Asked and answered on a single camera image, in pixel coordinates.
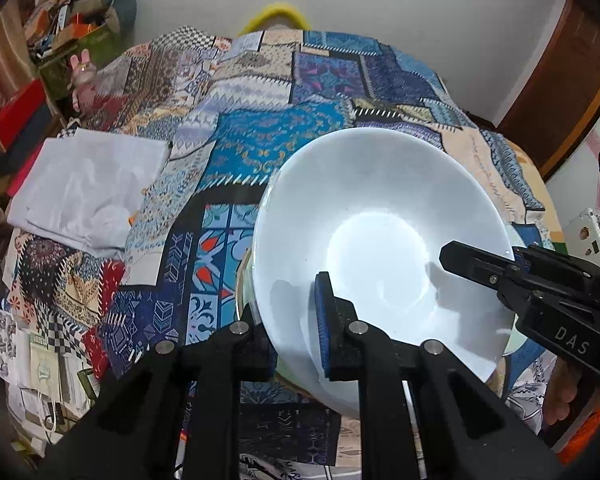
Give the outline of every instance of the wooden door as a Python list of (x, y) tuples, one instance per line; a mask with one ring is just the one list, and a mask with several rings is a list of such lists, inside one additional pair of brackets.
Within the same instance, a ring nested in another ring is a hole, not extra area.
[(600, 26), (573, 0), (538, 66), (498, 125), (548, 179), (600, 114)]

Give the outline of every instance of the cable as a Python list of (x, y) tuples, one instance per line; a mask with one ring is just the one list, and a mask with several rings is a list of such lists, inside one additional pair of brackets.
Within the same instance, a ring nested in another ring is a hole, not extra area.
[(47, 428), (46, 428), (46, 420), (51, 415), (47, 415), (43, 419), (42, 418), (43, 413), (42, 414), (40, 413), (40, 408), (42, 408), (42, 410), (44, 412), (44, 406), (42, 404), (42, 393), (38, 392), (38, 420), (40, 421), (40, 426), (42, 426), (42, 430), (45, 432), (46, 439), (49, 441), (50, 444), (52, 444), (50, 433), (55, 433), (56, 429), (58, 428), (58, 418), (56, 417), (56, 405), (55, 405), (55, 403), (53, 403), (53, 399), (52, 399), (52, 409), (51, 409), (51, 411), (53, 412), (54, 423), (53, 423), (53, 425), (51, 427), (51, 432), (49, 432), (47, 430)]

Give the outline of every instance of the white cloth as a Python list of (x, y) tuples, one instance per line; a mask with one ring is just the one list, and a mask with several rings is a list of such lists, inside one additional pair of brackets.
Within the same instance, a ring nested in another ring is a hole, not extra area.
[(122, 259), (128, 219), (169, 153), (162, 140), (82, 128), (74, 137), (47, 139), (8, 221), (93, 256)]

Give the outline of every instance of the red fabric patch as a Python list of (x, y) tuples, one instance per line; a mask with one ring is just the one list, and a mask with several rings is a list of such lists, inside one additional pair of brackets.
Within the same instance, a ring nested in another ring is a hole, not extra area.
[[(118, 290), (122, 275), (125, 273), (125, 264), (118, 260), (107, 260), (102, 264), (102, 288), (100, 294), (100, 316), (104, 316), (111, 306), (113, 295)], [(91, 361), (91, 368), (97, 380), (101, 380), (104, 372), (109, 368), (109, 358), (102, 349), (102, 342), (97, 333), (98, 326), (92, 326), (82, 336), (84, 348)]]
[(85, 120), (84, 126), (93, 130), (108, 132), (118, 124), (120, 111), (128, 101), (129, 96), (96, 95), (90, 117)]
[(218, 237), (213, 236), (213, 237), (207, 238), (205, 241), (203, 241), (200, 244), (200, 247), (202, 248), (203, 251), (205, 251), (205, 253), (208, 253), (211, 249), (213, 249), (216, 246), (217, 243), (218, 243)]
[(102, 288), (100, 293), (100, 316), (104, 316), (111, 305), (113, 295), (118, 290), (125, 264), (119, 260), (107, 260), (102, 264)]
[(200, 281), (203, 283), (213, 283), (211, 278), (211, 271), (206, 267), (200, 267), (196, 271), (196, 276), (199, 277)]

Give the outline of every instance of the orange fabric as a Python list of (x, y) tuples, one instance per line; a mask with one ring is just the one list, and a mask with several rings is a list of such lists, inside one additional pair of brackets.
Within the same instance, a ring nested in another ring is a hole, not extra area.
[(572, 462), (582, 452), (582, 450), (587, 447), (589, 440), (596, 432), (599, 425), (600, 409), (591, 415), (582, 426), (580, 426), (576, 434), (571, 437), (571, 440), (567, 443), (563, 450), (558, 453), (558, 459), (560, 459), (560, 462), (563, 464)]

